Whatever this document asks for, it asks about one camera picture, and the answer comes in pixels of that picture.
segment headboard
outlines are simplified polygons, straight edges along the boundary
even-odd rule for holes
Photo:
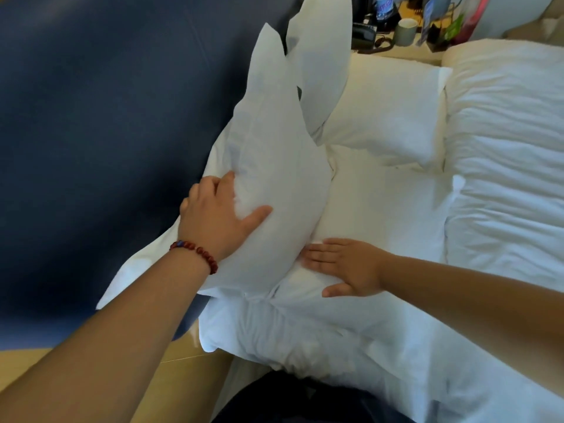
[[[301,1],[0,1],[0,350],[65,339],[170,227]]]

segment red item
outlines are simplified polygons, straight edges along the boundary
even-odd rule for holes
[[[188,242],[186,240],[179,240],[178,242],[174,242],[170,246],[169,250],[172,250],[174,248],[185,248],[185,249],[188,249],[190,251],[193,251],[195,249],[196,254],[201,255],[202,258],[204,260],[206,260],[206,262],[208,263],[208,266],[210,266],[210,275],[214,275],[214,274],[217,273],[217,270],[219,268],[218,265],[217,265],[217,262],[210,255],[210,253],[208,251],[205,251],[201,246],[198,246],[198,248],[197,248],[196,244],[194,244],[192,242]]]

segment person's left hand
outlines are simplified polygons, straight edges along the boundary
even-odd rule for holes
[[[180,205],[178,240],[201,246],[219,262],[235,252],[272,212],[260,206],[248,217],[235,215],[235,174],[223,178],[203,177],[194,184]]]

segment pillowcase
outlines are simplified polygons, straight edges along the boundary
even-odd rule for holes
[[[304,0],[286,34],[288,61],[302,89],[307,131],[314,135],[334,110],[349,74],[351,0]]]
[[[321,142],[368,149],[389,165],[441,167],[446,117],[439,118],[438,111],[451,73],[426,63],[353,54],[349,80]]]
[[[464,184],[461,177],[380,166],[366,150],[330,151],[336,174],[314,241],[344,237],[401,256],[445,261],[444,224]],[[418,349],[431,337],[433,318],[389,293],[322,298],[321,291],[339,281],[298,262],[271,302],[288,317],[305,316],[312,325],[321,321],[374,340],[370,353],[380,366],[403,380],[424,380],[429,361]]]
[[[224,296],[238,289],[250,297],[266,295],[309,240],[327,202],[332,176],[325,148],[317,147],[307,133],[280,36],[268,25],[251,57],[245,96],[214,144],[205,175],[221,177],[231,169],[236,172],[238,217],[260,205],[271,205],[274,211],[219,264],[218,273],[208,277],[200,292]],[[168,251],[177,239],[178,223],[125,262],[98,308]]]

